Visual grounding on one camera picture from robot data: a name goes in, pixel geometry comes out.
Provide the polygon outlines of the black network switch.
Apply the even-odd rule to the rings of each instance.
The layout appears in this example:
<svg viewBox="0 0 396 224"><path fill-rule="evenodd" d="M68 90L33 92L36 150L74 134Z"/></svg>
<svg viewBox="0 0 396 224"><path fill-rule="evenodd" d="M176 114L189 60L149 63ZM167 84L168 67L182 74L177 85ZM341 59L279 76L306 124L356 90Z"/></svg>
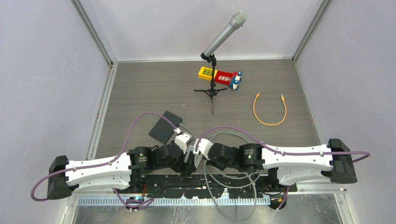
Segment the black network switch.
<svg viewBox="0 0 396 224"><path fill-rule="evenodd" d="M178 127L182 122L182 118L170 111L163 114L174 126ZM154 127L150 130L149 136L162 144L166 144L174 133L174 128L166 120L160 118Z"/></svg>

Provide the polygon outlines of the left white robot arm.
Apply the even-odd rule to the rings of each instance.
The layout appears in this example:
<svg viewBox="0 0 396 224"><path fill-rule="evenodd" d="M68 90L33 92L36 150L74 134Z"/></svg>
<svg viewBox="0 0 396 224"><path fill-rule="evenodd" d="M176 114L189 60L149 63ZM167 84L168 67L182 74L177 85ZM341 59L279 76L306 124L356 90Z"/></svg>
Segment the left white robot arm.
<svg viewBox="0 0 396 224"><path fill-rule="evenodd" d="M47 199L70 197L73 192L92 190L142 190L142 176L155 170L170 168L183 176L196 171L195 154L185 153L176 143L161 147L136 147L122 153L114 162L111 158L90 161L70 161L58 156L49 168Z"/></svg>

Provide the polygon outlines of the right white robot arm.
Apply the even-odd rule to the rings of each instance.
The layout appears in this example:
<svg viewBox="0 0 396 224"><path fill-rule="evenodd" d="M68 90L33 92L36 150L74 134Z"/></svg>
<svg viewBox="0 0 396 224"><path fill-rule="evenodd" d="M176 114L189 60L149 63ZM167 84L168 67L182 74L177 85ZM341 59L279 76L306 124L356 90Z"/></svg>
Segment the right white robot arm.
<svg viewBox="0 0 396 224"><path fill-rule="evenodd" d="M233 168L243 173L267 170L267 187L279 191L284 186L315 179L333 183L357 182L350 149L340 139L311 147L263 147L248 143L228 147L220 143L206 146L204 157L208 164L224 170Z"/></svg>

